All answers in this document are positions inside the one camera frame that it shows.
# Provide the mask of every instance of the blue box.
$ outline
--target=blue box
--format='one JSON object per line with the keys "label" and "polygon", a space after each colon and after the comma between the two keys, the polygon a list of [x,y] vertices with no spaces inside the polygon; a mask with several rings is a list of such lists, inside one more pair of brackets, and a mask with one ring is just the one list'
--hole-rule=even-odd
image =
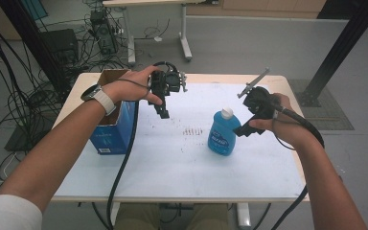
{"label": "blue box", "polygon": [[[98,84],[105,85],[121,77],[127,70],[103,70]],[[118,102],[116,109],[109,116],[104,117],[90,140],[98,154],[126,154],[133,141],[131,136],[136,128],[136,102]]]}

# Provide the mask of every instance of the hand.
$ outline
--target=hand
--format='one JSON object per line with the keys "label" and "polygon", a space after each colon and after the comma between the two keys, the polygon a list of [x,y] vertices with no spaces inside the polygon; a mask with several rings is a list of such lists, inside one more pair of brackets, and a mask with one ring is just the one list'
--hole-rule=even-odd
{"label": "hand", "polygon": [[127,71],[119,80],[105,85],[103,91],[114,103],[145,99],[153,104],[162,104],[163,101],[148,90],[149,75],[155,70],[160,69],[156,66],[148,66],[139,72]]}
{"label": "hand", "polygon": [[[275,93],[274,96],[280,99],[280,105],[293,111],[289,98],[286,95]],[[289,116],[280,113],[278,117],[271,120],[256,119],[249,122],[251,127],[258,129],[265,129],[272,131],[277,137],[283,141],[291,144],[295,148],[304,142],[308,141],[308,138],[312,138],[313,135],[300,126],[296,121]]]}

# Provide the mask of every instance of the bottle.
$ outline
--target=bottle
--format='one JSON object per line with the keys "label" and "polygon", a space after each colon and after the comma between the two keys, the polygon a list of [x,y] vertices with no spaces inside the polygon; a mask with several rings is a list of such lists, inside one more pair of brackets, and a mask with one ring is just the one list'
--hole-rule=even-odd
{"label": "bottle", "polygon": [[214,123],[208,137],[208,147],[219,154],[229,155],[235,147],[236,135],[234,128],[241,122],[230,107],[224,107],[214,115]]}

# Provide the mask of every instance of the white sleeve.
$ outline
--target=white sleeve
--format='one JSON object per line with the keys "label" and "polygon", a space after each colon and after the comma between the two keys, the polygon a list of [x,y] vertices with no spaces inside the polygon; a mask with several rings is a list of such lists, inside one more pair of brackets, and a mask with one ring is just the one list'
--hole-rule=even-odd
{"label": "white sleeve", "polygon": [[40,230],[43,215],[31,201],[0,195],[0,230]]}

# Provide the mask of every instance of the watch face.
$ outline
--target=watch face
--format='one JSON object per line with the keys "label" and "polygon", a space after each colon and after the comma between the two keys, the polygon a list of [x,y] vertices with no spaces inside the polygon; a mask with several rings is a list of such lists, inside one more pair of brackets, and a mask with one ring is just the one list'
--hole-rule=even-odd
{"label": "watch face", "polygon": [[98,84],[94,84],[92,85],[91,87],[89,87],[87,90],[85,90],[82,95],[81,95],[81,98],[86,101],[86,100],[90,100],[92,99],[91,97],[93,95],[90,95],[91,93],[93,93],[95,91],[95,89],[98,88]]}

